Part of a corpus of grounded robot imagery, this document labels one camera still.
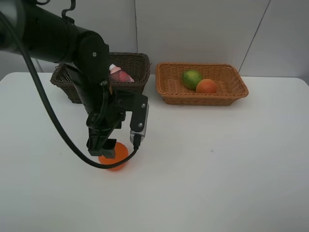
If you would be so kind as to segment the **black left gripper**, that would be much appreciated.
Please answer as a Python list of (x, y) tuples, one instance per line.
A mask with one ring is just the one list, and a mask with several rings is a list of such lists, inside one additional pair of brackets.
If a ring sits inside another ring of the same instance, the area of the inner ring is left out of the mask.
[[(108, 84), (95, 85), (87, 80), (73, 80), (73, 85), (88, 115), (88, 153), (101, 156), (100, 136), (108, 137), (114, 129), (121, 129), (126, 110), (132, 109), (135, 92), (113, 89)], [(116, 143), (116, 139), (107, 139), (104, 143), (105, 158), (115, 158)]]

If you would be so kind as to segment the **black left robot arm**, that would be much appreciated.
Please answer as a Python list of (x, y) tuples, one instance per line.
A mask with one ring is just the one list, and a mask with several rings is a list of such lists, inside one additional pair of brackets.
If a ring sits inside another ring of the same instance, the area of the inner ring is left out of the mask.
[(88, 114), (86, 125), (91, 156), (121, 164), (129, 159), (110, 138), (121, 127), (126, 112), (133, 111), (140, 96), (115, 91), (110, 84), (109, 47), (102, 37), (75, 25), (65, 14), (57, 16), (36, 0), (3, 0), (0, 3), (0, 48), (21, 55), (41, 101), (64, 142), (84, 162), (92, 164), (71, 141), (57, 119), (33, 65), (33, 59), (67, 64), (73, 85)]

